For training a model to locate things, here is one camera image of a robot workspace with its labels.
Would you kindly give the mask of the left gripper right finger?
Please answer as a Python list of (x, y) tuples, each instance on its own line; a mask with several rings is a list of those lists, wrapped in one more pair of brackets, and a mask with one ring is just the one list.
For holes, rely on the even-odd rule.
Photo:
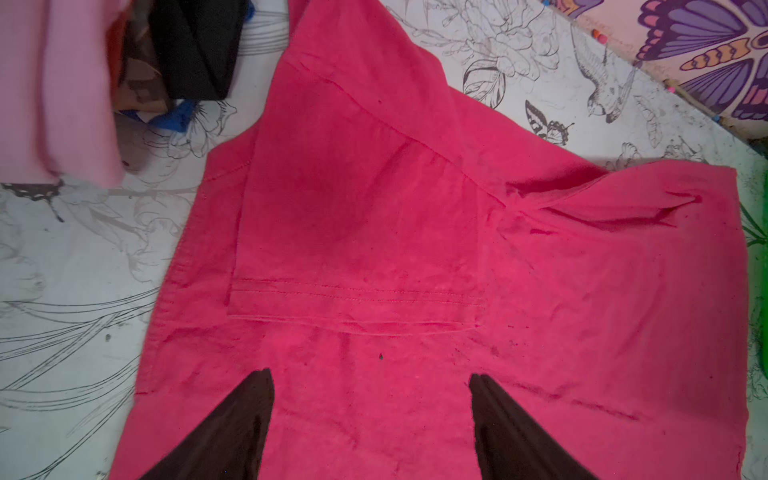
[(470, 377), (475, 450), (481, 477), (593, 479), (495, 380)]

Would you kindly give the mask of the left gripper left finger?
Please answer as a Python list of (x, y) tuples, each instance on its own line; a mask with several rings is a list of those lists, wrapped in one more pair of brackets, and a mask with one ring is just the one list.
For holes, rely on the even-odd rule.
[(252, 372), (143, 478), (257, 479), (274, 401), (271, 372)]

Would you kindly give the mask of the magenta t-shirt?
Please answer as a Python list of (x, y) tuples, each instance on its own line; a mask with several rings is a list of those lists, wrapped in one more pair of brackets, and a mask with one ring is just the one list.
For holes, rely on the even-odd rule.
[(111, 477), (268, 369), (257, 479), (484, 479), (473, 374), (593, 479), (739, 478), (736, 172), (608, 171), (450, 87), (381, 3), (288, 10), (260, 119), (208, 156)]

